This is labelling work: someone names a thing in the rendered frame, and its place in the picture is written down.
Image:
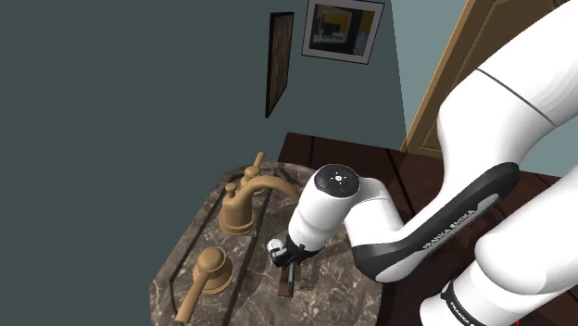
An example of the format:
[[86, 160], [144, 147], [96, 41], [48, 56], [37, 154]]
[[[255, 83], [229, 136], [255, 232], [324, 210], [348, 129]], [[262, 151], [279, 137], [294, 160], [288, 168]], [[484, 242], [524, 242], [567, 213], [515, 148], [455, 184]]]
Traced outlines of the dark framed wall picture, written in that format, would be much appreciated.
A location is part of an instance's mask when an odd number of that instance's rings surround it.
[[268, 46], [265, 118], [278, 104], [288, 83], [294, 12], [272, 12]]

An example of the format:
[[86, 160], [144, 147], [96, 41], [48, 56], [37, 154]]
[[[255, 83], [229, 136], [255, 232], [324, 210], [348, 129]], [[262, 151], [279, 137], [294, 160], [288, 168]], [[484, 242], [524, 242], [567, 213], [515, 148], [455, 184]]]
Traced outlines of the white framed wall picture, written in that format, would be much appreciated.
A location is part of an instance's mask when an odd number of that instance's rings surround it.
[[368, 65], [384, 3], [308, 0], [302, 55]]

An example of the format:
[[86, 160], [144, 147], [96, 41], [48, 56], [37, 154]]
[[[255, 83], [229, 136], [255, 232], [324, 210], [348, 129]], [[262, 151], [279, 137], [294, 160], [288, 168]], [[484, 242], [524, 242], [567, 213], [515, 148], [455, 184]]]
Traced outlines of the brass faucet spout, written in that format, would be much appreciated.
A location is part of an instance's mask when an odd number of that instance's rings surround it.
[[273, 176], [258, 176], [250, 180], [241, 190], [235, 183], [225, 185], [226, 195], [222, 199], [218, 215], [220, 229], [230, 235], [243, 235], [251, 232], [256, 224], [256, 214], [252, 208], [254, 192], [260, 188], [278, 190], [298, 200], [295, 187], [288, 181]]

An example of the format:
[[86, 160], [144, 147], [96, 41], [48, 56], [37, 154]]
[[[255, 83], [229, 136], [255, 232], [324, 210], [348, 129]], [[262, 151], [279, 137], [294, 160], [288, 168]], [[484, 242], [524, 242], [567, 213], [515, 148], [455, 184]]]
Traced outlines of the brown marble sink vanity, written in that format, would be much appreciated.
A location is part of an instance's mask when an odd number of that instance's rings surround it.
[[[344, 228], [327, 246], [295, 269], [290, 297], [278, 294], [282, 272], [270, 261], [266, 244], [282, 239], [296, 203], [278, 191], [253, 198], [257, 225], [246, 235], [233, 236], [218, 224], [229, 182], [238, 183], [243, 168], [222, 174], [181, 239], [149, 285], [153, 326], [375, 326], [382, 286], [354, 266]], [[232, 261], [230, 285], [217, 295], [204, 295], [188, 323], [176, 321], [181, 302], [193, 283], [200, 252], [222, 248]]]

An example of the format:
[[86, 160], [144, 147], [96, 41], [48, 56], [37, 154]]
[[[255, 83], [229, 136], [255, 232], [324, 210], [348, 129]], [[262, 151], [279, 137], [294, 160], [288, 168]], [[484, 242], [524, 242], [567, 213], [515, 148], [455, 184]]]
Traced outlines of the tan wooden door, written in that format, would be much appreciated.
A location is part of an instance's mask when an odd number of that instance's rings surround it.
[[467, 0], [400, 150], [440, 157], [436, 119], [451, 90], [513, 37], [569, 0]]

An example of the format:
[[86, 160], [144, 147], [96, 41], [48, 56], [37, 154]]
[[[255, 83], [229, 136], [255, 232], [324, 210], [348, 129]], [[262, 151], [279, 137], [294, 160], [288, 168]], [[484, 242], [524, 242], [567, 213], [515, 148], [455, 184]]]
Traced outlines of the small brown rectangular bar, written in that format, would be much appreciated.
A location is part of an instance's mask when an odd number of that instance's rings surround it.
[[294, 291], [295, 265], [290, 264], [281, 268], [278, 296], [292, 297]]

